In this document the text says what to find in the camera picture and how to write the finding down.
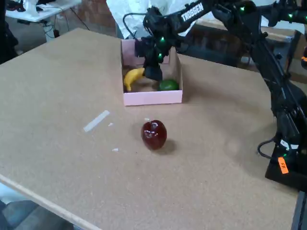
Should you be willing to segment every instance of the green fruit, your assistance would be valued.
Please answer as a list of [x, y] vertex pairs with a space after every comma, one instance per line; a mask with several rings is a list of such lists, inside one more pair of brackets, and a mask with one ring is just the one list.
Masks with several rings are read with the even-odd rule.
[[158, 91], [179, 90], [178, 83], [173, 79], [163, 80], [159, 83]]

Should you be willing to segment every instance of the orange label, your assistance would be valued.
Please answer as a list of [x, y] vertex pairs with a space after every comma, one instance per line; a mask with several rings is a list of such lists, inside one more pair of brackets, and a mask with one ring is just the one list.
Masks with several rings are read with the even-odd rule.
[[279, 167], [282, 170], [282, 174], [287, 174], [289, 172], [286, 162], [284, 161], [283, 157], [278, 158]]

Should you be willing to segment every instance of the toy banana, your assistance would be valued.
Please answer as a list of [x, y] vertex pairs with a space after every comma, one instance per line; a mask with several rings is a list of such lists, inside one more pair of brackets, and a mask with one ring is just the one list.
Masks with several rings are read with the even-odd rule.
[[144, 71], [145, 71], [144, 68], [139, 68], [139, 69], [130, 70], [126, 74], [124, 78], [124, 85], [126, 86], [128, 92], [131, 91], [131, 84], [143, 77]]

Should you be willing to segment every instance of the toy apple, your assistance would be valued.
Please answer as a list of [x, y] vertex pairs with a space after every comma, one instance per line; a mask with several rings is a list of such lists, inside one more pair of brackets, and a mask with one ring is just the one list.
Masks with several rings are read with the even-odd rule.
[[161, 121], [146, 122], [142, 127], [142, 139], [150, 150], [162, 148], [167, 138], [167, 132]]

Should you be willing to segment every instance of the pink box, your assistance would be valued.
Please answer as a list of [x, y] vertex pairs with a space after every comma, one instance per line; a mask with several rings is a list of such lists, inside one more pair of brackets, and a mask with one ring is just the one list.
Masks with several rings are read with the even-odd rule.
[[[141, 68], [144, 63], [143, 57], [134, 55], [134, 40], [121, 41], [121, 66], [122, 79], [126, 73], [135, 68]], [[170, 50], [169, 56], [164, 58], [160, 65], [163, 72], [163, 79], [174, 79], [179, 84], [179, 90], [157, 91], [158, 82], [143, 78], [135, 81], [131, 87], [132, 91], [127, 92], [123, 83], [124, 105], [145, 105], [145, 104], [175, 104], [182, 103], [183, 82], [181, 63], [174, 48]]]

